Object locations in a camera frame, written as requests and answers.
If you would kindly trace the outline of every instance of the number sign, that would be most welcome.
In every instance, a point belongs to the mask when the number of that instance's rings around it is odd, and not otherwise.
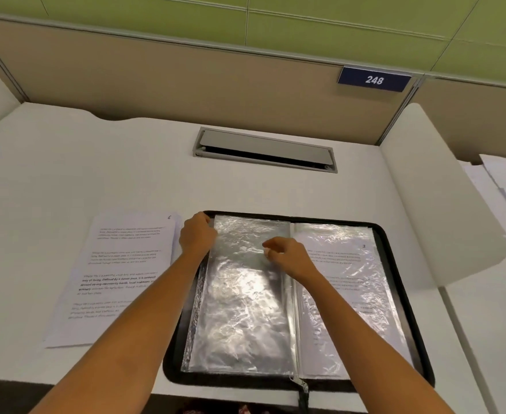
[[[411,76],[392,74],[370,69],[343,67],[339,75],[339,84],[357,85],[388,91],[402,91],[406,88]]]

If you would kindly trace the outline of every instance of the clear plastic sleeve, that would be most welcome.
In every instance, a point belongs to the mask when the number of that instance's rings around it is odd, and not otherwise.
[[[373,231],[298,223],[294,238],[304,244],[317,269],[368,325],[411,362]],[[296,286],[301,377],[347,379],[313,298],[301,285]]]
[[[214,226],[219,235],[198,279],[182,370],[289,375],[292,285],[261,245],[289,236],[289,222],[217,215]]]

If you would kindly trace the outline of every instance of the zipper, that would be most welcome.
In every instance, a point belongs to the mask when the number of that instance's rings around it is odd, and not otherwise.
[[[290,375],[291,381],[297,385],[299,389],[299,413],[308,414],[309,412],[309,386],[297,375]]]

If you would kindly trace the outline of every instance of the hand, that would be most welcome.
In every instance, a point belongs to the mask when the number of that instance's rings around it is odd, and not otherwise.
[[[264,255],[300,284],[321,276],[306,252],[305,246],[293,238],[274,237],[264,241]]]
[[[216,229],[209,226],[210,218],[198,212],[186,222],[180,231],[182,254],[193,253],[201,257],[211,249],[218,235]]]

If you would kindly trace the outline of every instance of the desk surface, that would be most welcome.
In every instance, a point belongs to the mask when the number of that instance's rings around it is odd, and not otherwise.
[[[339,173],[330,174],[192,157],[199,128],[149,118],[103,121],[32,103],[0,122],[0,379],[53,384],[86,351],[43,349],[41,341],[94,215],[133,208],[189,217],[215,209],[380,224],[437,391],[458,414],[486,412],[378,147],[270,134],[333,147]],[[177,385],[162,370],[153,392],[297,404],[295,392]],[[310,404],[365,410],[357,394],[313,392]]]
[[[506,259],[446,289],[485,392],[506,414]]]

